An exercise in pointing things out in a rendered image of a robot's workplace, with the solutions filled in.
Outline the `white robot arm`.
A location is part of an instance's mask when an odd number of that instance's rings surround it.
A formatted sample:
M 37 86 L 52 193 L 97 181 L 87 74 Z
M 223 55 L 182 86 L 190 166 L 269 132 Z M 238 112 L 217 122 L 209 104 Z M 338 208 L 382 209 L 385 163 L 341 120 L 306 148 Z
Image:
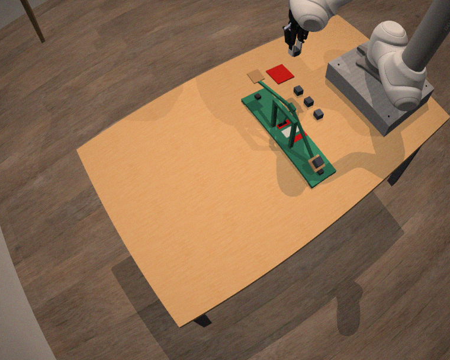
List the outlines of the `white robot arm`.
M 301 28 L 318 32 L 336 11 L 353 0 L 288 0 L 288 8 Z M 450 0 L 434 0 L 408 43 L 406 31 L 394 21 L 373 30 L 368 48 L 356 65 L 378 80 L 394 107 L 411 111 L 421 101 L 426 65 L 450 32 Z

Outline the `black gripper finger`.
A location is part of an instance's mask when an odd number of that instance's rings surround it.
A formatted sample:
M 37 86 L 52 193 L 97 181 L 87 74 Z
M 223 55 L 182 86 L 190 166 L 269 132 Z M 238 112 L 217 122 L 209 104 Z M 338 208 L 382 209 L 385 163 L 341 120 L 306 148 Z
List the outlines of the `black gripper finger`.
M 297 37 L 297 33 L 299 31 L 299 24 L 296 26 L 296 30 L 293 30 L 290 27 L 291 23 L 289 23 L 286 27 L 283 26 L 284 29 L 284 37 L 285 42 L 289 45 L 288 46 L 288 54 L 290 54 L 292 57 L 294 57 L 294 50 L 295 50 L 295 40 Z M 290 32 L 291 31 L 291 32 Z
M 301 54 L 302 44 L 305 42 L 304 40 L 307 39 L 308 32 L 309 31 L 304 30 L 303 28 L 301 28 L 299 30 L 299 32 L 297 33 L 296 47 L 298 47 L 300 49 L 300 54 Z

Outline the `red flat square plate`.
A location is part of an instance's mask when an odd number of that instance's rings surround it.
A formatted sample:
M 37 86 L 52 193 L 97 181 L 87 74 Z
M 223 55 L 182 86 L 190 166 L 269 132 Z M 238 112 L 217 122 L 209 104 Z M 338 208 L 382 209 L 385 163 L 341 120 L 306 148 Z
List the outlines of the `red flat square plate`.
M 277 83 L 281 84 L 289 79 L 294 78 L 294 75 L 283 65 L 278 65 L 266 71 L 266 73 Z

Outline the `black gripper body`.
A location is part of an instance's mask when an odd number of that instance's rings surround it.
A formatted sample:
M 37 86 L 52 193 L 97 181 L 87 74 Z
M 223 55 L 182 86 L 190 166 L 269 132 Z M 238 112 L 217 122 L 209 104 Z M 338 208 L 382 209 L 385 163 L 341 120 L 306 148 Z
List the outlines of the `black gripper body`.
M 290 19 L 290 21 L 288 22 L 288 24 L 291 23 L 290 27 L 291 27 L 293 30 L 296 30 L 296 26 L 298 25 L 298 23 L 297 23 L 296 20 L 294 19 L 294 17 L 293 17 L 293 15 L 292 15 L 292 12 L 291 12 L 290 9 L 289 9 L 289 14 L 288 14 L 288 16 L 289 16 L 289 19 Z

